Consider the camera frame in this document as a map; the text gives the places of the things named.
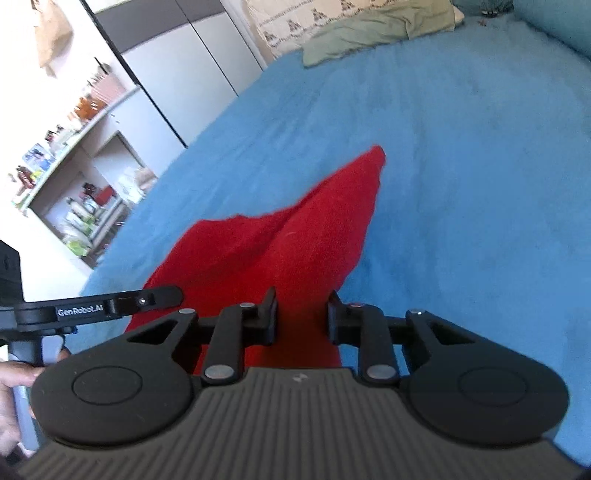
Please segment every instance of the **bedspread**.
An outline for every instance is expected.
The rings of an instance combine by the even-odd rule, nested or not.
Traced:
[[[286,207],[374,144],[387,164],[341,297],[421,307],[549,365],[571,394],[557,442],[591,462],[591,62],[513,15],[312,69],[280,58],[170,166],[84,293],[141,288],[195,221]]]

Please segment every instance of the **green pillowcase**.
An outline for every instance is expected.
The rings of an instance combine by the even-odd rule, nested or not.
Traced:
[[[453,6],[449,0],[409,0],[332,22],[304,44],[304,65],[318,65],[362,48],[408,40],[453,30]]]

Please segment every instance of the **human hand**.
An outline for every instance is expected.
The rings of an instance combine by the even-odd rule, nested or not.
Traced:
[[[58,360],[69,355],[70,352],[63,349]],[[32,367],[22,362],[0,362],[0,455],[10,455],[21,441],[12,389],[20,385],[32,387],[35,379],[44,370],[43,367]]]

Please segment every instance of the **bottle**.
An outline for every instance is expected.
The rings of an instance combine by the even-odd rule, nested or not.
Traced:
[[[80,220],[80,217],[78,217],[74,212],[68,212],[66,215],[66,222],[71,223],[86,236],[89,236],[92,233],[92,228],[90,225]]]
[[[72,225],[67,220],[65,220],[60,225],[59,230],[60,230],[60,232],[62,232],[64,234],[64,238],[66,238],[66,237],[75,238],[78,242],[80,242],[85,247],[87,247],[89,249],[92,248],[92,242],[90,241],[90,239],[85,234],[83,234],[80,230],[78,230],[76,227],[74,227],[74,225]]]
[[[92,197],[90,196],[86,196],[84,197],[84,200],[82,200],[82,206],[91,214],[91,215],[96,215],[96,212],[99,209],[99,206],[97,205],[97,203],[92,199]]]
[[[70,206],[70,210],[76,214],[84,223],[94,223],[94,216],[86,210],[80,203],[71,197],[66,198],[66,203]]]

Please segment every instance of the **patterned pillow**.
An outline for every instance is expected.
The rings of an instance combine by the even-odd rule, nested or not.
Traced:
[[[407,0],[244,0],[258,37],[275,57],[301,48],[320,27],[366,8]]]

